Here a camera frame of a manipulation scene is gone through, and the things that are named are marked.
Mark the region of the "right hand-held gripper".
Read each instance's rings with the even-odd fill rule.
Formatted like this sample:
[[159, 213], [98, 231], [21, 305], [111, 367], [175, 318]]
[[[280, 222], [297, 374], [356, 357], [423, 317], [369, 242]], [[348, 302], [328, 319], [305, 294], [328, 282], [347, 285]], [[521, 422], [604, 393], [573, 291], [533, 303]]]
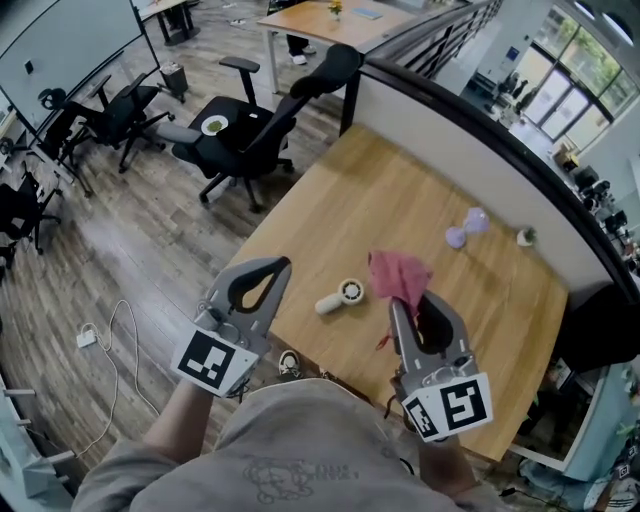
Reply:
[[400, 299], [390, 301], [389, 317], [404, 368], [396, 372], [394, 388], [408, 425], [421, 440], [441, 442], [491, 422], [488, 376], [478, 369], [466, 324], [454, 308], [426, 290], [417, 327]]

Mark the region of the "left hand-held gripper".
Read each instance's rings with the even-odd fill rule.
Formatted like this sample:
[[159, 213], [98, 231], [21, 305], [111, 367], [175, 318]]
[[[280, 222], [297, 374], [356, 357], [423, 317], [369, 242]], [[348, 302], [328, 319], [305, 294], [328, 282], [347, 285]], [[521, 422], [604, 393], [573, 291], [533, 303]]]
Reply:
[[[176, 347], [171, 370], [218, 397], [239, 392], [270, 351], [269, 328], [291, 275], [284, 256], [224, 269], [214, 282], [213, 301], [198, 304], [195, 330]], [[258, 297], [245, 305], [244, 297], [263, 282]]]

